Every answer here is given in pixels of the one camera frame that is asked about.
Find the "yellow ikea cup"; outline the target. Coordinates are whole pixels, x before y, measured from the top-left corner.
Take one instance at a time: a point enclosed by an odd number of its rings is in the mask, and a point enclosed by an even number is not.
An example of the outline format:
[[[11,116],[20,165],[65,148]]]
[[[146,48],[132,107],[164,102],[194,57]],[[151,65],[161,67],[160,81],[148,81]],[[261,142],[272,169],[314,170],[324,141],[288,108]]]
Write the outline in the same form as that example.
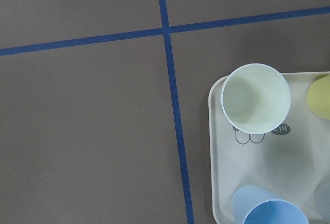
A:
[[[329,120],[329,75],[317,79],[310,85],[307,104],[313,114]]]

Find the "grey ikea cup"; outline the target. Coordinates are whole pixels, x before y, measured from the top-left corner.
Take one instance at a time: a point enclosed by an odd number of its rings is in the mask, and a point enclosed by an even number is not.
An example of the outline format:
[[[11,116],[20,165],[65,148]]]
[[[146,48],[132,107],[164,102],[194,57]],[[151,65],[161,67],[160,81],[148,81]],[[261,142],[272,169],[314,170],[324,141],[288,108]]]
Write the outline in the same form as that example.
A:
[[[315,192],[315,206],[320,216],[329,223],[329,181],[319,185]]]

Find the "cream serving tray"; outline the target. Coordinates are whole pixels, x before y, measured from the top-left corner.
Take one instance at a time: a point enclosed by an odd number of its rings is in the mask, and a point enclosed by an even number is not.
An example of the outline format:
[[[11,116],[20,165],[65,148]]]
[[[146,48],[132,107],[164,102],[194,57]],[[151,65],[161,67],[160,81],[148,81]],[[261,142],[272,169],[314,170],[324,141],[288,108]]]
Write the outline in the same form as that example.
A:
[[[232,195],[255,184],[297,205],[310,223],[324,223],[315,207],[318,186],[329,179],[329,121],[314,115],[307,91],[327,72],[285,73],[291,107],[274,131],[250,135],[233,127],[221,108],[225,78],[208,96],[212,212],[216,223],[233,223]]]

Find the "light blue ikea cup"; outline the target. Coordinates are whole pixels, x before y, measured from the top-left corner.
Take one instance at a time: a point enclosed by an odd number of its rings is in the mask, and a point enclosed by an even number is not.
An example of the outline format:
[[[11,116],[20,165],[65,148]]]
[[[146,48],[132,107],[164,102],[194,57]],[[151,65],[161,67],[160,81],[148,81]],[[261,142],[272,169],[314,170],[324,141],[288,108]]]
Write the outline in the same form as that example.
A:
[[[258,185],[244,185],[233,194],[235,223],[309,223],[295,204]]]

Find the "white ikea cup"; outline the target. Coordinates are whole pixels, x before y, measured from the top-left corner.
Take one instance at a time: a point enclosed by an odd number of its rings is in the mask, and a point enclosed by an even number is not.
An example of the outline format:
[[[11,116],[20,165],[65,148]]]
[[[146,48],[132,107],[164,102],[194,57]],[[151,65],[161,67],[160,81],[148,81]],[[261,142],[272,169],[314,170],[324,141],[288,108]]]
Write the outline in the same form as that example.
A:
[[[291,105],[289,84],[276,69],[251,63],[235,69],[221,90],[227,120],[248,134],[265,134],[287,117]]]

